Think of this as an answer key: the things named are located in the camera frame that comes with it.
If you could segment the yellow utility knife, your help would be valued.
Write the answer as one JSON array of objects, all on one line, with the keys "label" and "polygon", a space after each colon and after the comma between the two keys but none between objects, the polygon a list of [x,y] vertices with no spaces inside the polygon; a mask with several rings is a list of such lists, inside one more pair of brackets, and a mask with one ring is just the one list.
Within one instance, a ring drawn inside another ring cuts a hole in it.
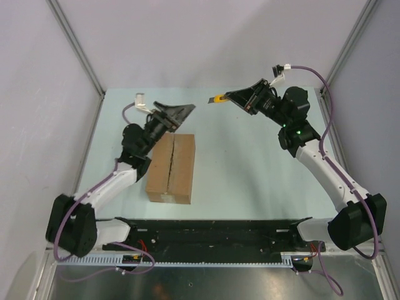
[{"label": "yellow utility knife", "polygon": [[212,104],[212,103],[224,103],[230,101],[230,99],[228,97],[226,97],[224,94],[219,94],[216,95],[214,97],[210,97],[208,100],[208,104]]}]

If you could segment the brown cardboard express box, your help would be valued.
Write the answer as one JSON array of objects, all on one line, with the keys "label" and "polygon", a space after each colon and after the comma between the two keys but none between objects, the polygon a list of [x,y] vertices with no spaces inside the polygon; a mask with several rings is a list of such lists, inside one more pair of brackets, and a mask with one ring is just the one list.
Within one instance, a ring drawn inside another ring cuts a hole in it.
[{"label": "brown cardboard express box", "polygon": [[156,143],[145,188],[151,202],[191,203],[195,151],[193,134],[166,133]]}]

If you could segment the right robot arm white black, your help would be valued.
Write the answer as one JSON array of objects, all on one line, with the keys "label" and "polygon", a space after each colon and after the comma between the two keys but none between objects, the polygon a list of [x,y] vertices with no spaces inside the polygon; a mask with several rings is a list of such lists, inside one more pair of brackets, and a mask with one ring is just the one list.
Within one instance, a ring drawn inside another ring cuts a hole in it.
[{"label": "right robot arm white black", "polygon": [[307,120],[308,92],[289,87],[278,96],[265,79],[245,89],[229,91],[224,98],[250,115],[262,113],[281,126],[280,146],[305,166],[331,199],[337,215],[332,219],[308,218],[299,221],[288,235],[289,245],[302,251],[311,241],[331,241],[346,251],[376,239],[383,231],[387,201],[361,187],[320,147],[318,132]]}]

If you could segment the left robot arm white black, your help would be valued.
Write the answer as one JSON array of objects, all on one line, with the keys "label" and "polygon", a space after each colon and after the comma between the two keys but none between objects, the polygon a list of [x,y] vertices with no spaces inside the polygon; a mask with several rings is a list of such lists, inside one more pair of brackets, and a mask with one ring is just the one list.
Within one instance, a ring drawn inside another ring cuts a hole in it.
[{"label": "left robot arm white black", "polygon": [[147,173],[153,147],[166,133],[175,133],[194,109],[193,104],[168,106],[154,102],[143,126],[128,123],[123,129],[121,155],[104,179],[82,194],[60,194],[54,200],[45,238],[53,245],[56,261],[66,260],[59,250],[82,258],[98,246],[118,244],[130,250],[137,245],[138,234],[127,221],[120,217],[99,221],[96,214]]}]

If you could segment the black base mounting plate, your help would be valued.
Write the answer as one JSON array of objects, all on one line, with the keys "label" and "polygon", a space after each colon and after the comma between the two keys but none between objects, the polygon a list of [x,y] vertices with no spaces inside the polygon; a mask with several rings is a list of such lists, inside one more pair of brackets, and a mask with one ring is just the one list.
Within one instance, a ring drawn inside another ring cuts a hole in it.
[{"label": "black base mounting plate", "polygon": [[140,220],[130,219],[128,246],[145,245],[158,263],[266,264],[282,262],[282,253],[310,254],[324,249],[304,241],[297,219]]}]

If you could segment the aluminium front rail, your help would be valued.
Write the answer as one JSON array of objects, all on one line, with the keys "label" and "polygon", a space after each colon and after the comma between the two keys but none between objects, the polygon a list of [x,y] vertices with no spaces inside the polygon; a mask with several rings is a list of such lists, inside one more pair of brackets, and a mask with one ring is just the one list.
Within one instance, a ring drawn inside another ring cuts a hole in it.
[{"label": "aluminium front rail", "polygon": [[[112,243],[123,243],[133,246],[137,244],[140,239],[150,240],[150,237],[153,235],[154,234],[148,229],[139,230],[131,228],[128,233],[124,232],[122,234],[120,234],[119,229],[116,233],[90,229],[85,232],[78,231],[76,234],[67,231],[67,229],[63,229],[58,241],[58,246],[71,255],[81,258],[87,255],[93,248],[99,246],[110,245],[113,247]],[[315,242],[310,238],[303,239],[296,227],[288,230],[285,229],[282,232],[269,229],[266,231],[265,235],[260,237],[261,241],[266,241],[266,239],[270,239],[272,243],[275,242],[277,245],[281,245],[283,251],[301,249],[306,247],[307,244]],[[232,241],[233,239],[228,236],[224,237],[222,231],[213,229],[185,229],[182,233],[178,234],[177,242],[186,244],[192,243],[195,246],[199,246],[201,243],[208,242],[215,245],[225,240]],[[327,236],[317,238],[317,241],[333,243],[342,251],[353,249],[364,257],[373,258],[379,251],[380,237],[379,235],[373,234],[373,230],[368,224],[362,225],[359,234],[344,232],[341,231],[340,228],[329,226]]]}]

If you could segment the left aluminium frame post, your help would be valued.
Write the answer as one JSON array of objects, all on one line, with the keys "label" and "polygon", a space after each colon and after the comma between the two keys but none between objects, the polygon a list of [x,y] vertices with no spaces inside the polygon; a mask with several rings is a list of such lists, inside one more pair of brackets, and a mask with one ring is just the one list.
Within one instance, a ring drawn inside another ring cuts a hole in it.
[{"label": "left aluminium frame post", "polygon": [[92,87],[99,95],[100,98],[103,98],[105,95],[105,90],[100,83],[81,43],[74,32],[73,27],[71,26],[68,17],[66,16],[62,6],[57,0],[46,0],[47,5],[49,6],[51,12],[53,13],[55,20],[59,24],[61,31],[66,37],[67,42],[69,43],[72,51],[77,57],[83,71],[89,79]]}]

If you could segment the aluminium frame post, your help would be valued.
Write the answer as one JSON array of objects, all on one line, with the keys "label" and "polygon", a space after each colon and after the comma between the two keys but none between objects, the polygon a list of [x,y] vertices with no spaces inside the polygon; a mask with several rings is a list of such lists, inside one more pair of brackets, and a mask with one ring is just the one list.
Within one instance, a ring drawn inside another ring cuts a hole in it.
[{"label": "aluminium frame post", "polygon": [[333,83],[339,76],[342,68],[345,66],[347,60],[354,51],[354,48],[356,47],[358,41],[360,40],[364,31],[366,30],[369,22],[374,16],[376,9],[379,7],[381,3],[382,1],[380,0],[366,1],[343,47],[341,48],[340,53],[333,64],[333,67],[331,68],[329,74],[327,75],[326,82],[328,83],[330,88],[333,86]]},{"label": "aluminium frame post", "polygon": [[73,27],[71,26],[68,17],[66,16],[62,6],[57,0],[46,0],[47,5],[49,6],[51,12],[53,13],[55,20],[59,24],[61,31],[66,37],[67,42],[69,43],[72,51],[77,57],[83,71],[89,79],[92,87],[99,95],[100,98],[103,98],[105,95],[105,90],[100,83],[81,43],[74,32]]}]

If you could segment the right aluminium frame post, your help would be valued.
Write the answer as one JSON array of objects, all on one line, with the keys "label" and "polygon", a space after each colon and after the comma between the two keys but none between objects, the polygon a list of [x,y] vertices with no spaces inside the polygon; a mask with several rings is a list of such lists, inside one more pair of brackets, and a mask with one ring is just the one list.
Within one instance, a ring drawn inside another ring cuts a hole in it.
[{"label": "right aluminium frame post", "polygon": [[354,51],[354,48],[356,47],[358,41],[360,40],[364,31],[366,30],[369,22],[374,16],[376,9],[379,7],[381,3],[382,1],[380,0],[366,1],[343,47],[341,48],[340,53],[333,64],[333,67],[331,68],[329,74],[327,75],[326,82],[328,83],[330,88],[333,86],[333,83],[339,76],[342,68],[345,66],[347,60]]}]

